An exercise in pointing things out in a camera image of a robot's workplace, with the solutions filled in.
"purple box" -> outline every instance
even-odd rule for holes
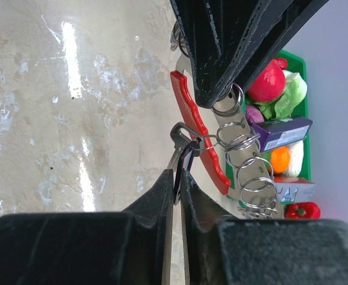
[[[302,141],[312,125],[306,117],[286,118],[263,123],[253,123],[252,128],[260,134],[260,152]]]

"small box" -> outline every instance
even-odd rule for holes
[[[302,141],[312,125],[306,117],[286,118],[263,123],[253,123],[252,128],[260,134],[260,152]]]
[[[274,182],[282,205],[311,201],[316,186],[303,178],[275,176]]]

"toy vegetable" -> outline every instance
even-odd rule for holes
[[[285,215],[287,219],[319,219],[320,217],[321,209],[313,202],[290,204]]]
[[[298,177],[302,170],[303,141],[297,141],[286,146],[290,153],[289,167],[282,173],[285,177]]]
[[[262,116],[261,112],[252,105],[245,105],[245,114],[246,114],[246,120],[248,123],[262,123],[264,122],[264,117]]]
[[[253,82],[247,93],[251,99],[256,102],[268,102],[281,96],[285,89],[285,75],[282,72],[281,66],[285,66],[281,61],[272,60],[262,73]]]
[[[282,69],[286,69],[287,68],[287,60],[284,58],[274,58],[273,59],[275,61],[275,63]]]
[[[289,167],[290,153],[287,147],[279,147],[272,151],[261,153],[261,157],[271,163],[274,174],[281,174]]]
[[[281,96],[269,102],[255,101],[253,97],[246,101],[248,104],[256,105],[266,120],[280,120],[290,117],[294,108],[306,97],[307,84],[300,74],[287,70],[283,70],[283,74],[286,78],[286,84]]]

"marble surface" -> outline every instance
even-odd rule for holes
[[[152,186],[182,120],[174,22],[168,0],[0,0],[0,216],[120,211]],[[193,174],[236,213],[199,159]],[[179,210],[172,284],[184,282]]]

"red bell pepper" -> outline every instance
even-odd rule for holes
[[[285,215],[287,219],[319,219],[320,217],[321,209],[313,202],[290,204]]]

